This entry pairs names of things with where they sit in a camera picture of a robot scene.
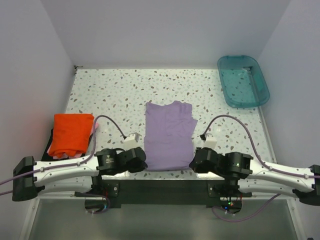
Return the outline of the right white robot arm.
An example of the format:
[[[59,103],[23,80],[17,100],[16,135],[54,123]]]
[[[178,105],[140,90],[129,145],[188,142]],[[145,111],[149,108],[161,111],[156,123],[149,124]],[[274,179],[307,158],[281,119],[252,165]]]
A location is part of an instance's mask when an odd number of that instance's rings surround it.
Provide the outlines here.
[[[189,167],[198,174],[213,173],[224,179],[214,190],[221,197],[241,193],[275,193],[298,198],[306,205],[320,204],[320,167],[294,168],[254,160],[241,152],[220,154],[198,148]]]

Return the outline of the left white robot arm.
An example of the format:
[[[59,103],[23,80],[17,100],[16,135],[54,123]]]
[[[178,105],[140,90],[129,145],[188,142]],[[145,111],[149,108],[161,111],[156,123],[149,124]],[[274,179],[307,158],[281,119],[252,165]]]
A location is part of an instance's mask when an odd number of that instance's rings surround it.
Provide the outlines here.
[[[34,199],[46,189],[46,185],[56,181],[137,173],[147,168],[146,154],[141,147],[117,151],[117,148],[105,148],[93,155],[53,162],[35,161],[33,156],[24,157],[13,170],[12,200]]]

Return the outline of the lavender t shirt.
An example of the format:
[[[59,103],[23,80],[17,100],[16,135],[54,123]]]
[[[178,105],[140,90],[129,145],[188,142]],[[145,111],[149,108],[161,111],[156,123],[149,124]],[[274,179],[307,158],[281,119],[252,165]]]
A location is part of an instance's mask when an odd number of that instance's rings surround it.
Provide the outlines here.
[[[168,105],[146,104],[144,151],[148,171],[189,167],[194,157],[192,137],[198,122],[192,109],[191,104],[180,101]]]

